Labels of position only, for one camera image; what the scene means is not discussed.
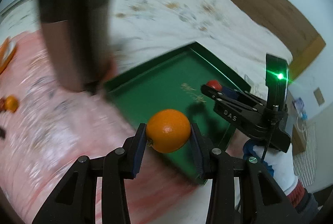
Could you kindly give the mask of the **white gloved right hand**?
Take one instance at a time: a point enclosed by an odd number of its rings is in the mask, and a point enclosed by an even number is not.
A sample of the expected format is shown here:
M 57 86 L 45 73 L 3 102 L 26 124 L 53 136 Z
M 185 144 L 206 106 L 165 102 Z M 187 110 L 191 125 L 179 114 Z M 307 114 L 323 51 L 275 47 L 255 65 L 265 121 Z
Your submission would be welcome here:
M 263 146 L 258 146 L 253 140 L 249 139 L 243 146 L 243 158 L 253 156 L 259 161 L 263 159 L 262 164 L 286 196 L 291 194 L 299 181 L 293 169 L 292 144 L 290 144 L 286 153 L 268 148 L 265 157 L 263 157 L 264 150 Z

